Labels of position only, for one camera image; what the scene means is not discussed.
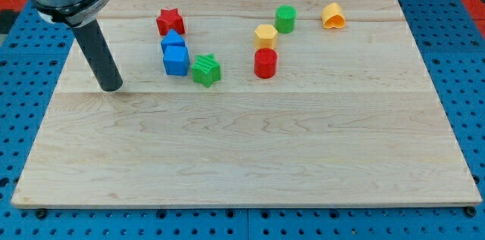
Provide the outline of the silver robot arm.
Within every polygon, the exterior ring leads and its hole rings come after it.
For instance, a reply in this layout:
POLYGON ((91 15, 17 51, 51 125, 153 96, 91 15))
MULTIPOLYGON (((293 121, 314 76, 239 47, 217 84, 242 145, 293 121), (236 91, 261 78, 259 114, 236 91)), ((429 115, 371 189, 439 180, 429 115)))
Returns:
POLYGON ((99 86, 118 90, 123 80, 97 21, 110 0, 32 0, 42 19, 69 26, 99 86))

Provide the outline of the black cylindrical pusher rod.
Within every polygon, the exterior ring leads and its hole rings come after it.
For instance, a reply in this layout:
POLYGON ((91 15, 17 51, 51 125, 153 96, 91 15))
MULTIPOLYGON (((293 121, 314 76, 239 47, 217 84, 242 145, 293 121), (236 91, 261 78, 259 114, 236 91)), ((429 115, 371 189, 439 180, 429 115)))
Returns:
POLYGON ((123 80, 99 23, 94 20, 72 30, 101 89, 105 92, 118 90, 123 80))

